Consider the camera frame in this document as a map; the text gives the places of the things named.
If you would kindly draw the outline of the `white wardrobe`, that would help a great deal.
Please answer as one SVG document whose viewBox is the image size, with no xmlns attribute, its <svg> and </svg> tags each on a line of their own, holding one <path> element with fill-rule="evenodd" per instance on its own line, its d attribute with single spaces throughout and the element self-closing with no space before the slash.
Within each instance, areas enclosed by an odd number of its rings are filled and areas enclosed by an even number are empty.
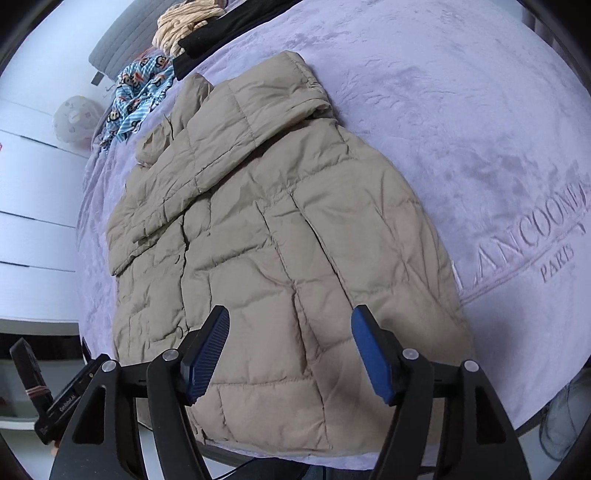
<svg viewBox="0 0 591 480">
<path fill-rule="evenodd" d="M 1 103 L 1 315 L 76 323 L 76 223 L 88 153 L 48 114 Z"/>
</svg>

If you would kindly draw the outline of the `beige puffer jacket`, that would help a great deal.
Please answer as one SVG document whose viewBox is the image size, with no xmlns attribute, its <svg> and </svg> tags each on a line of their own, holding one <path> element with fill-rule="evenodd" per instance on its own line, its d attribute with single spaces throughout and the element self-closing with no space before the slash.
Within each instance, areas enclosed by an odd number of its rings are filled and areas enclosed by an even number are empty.
<svg viewBox="0 0 591 480">
<path fill-rule="evenodd" d="M 423 205 L 339 124 L 297 53 L 218 85 L 187 78 L 136 157 L 106 227 L 114 349 L 125 365 L 152 360 L 228 309 L 228 341 L 188 412 L 199 440 L 270 455 L 379 451 L 393 412 L 356 350 L 356 305 L 429 359 L 472 354 Z"/>
</svg>

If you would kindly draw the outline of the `blue patterned pajama garment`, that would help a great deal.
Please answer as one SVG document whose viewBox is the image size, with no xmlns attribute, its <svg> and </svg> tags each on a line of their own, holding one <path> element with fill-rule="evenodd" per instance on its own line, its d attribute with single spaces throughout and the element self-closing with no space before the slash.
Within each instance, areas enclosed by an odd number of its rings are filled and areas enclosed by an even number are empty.
<svg viewBox="0 0 591 480">
<path fill-rule="evenodd" d="M 172 60 L 155 51 L 134 60 L 117 76 L 114 98 L 99 146 L 126 141 L 165 98 L 174 81 Z"/>
</svg>

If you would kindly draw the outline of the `grey headboard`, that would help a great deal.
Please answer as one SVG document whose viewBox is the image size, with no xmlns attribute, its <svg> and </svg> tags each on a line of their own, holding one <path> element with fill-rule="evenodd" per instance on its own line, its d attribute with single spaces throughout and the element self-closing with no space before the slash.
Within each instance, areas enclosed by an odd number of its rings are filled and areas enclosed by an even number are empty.
<svg viewBox="0 0 591 480">
<path fill-rule="evenodd" d="M 152 46 L 157 19 L 173 4 L 173 0 L 133 1 L 95 45 L 89 63 L 115 81 L 124 67 Z"/>
</svg>

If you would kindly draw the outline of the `white round patterned pillow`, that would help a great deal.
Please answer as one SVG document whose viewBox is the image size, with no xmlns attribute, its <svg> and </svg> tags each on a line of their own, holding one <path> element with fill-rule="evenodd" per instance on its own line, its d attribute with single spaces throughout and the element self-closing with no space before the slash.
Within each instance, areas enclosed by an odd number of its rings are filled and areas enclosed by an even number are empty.
<svg viewBox="0 0 591 480">
<path fill-rule="evenodd" d="M 96 101 L 84 96 L 68 98 L 53 116 L 56 139 L 75 147 L 89 147 L 103 111 Z"/>
</svg>

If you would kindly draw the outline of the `lilac plush bed blanket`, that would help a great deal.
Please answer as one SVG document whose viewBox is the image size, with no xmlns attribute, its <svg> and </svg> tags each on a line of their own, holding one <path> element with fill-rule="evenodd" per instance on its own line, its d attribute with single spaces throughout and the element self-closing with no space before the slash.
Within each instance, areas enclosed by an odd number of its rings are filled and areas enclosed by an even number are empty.
<svg viewBox="0 0 591 480">
<path fill-rule="evenodd" d="M 590 354 L 590 95 L 489 1 L 304 1 L 197 66 L 301 54 L 346 128 L 417 193 L 516 426 Z"/>
</svg>

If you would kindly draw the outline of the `cream striped knit garment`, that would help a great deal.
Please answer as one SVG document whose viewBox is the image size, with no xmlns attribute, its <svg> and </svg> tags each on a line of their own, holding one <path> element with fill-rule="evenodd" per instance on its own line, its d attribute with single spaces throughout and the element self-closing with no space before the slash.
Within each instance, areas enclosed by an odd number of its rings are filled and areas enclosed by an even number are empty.
<svg viewBox="0 0 591 480">
<path fill-rule="evenodd" d="M 157 21 L 152 46 L 169 57 L 183 53 L 179 42 L 193 31 L 225 14 L 228 2 L 221 0 L 183 1 L 170 6 Z"/>
</svg>

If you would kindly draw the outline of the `black garment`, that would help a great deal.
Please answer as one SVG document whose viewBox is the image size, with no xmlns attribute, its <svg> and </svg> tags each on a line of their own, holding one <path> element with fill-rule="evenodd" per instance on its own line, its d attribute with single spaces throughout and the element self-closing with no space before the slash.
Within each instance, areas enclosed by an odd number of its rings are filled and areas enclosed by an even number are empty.
<svg viewBox="0 0 591 480">
<path fill-rule="evenodd" d="M 244 1 L 218 20 L 199 27 L 182 38 L 183 53 L 172 60 L 174 76 L 184 79 L 196 66 L 235 38 L 280 16 L 300 0 Z"/>
</svg>

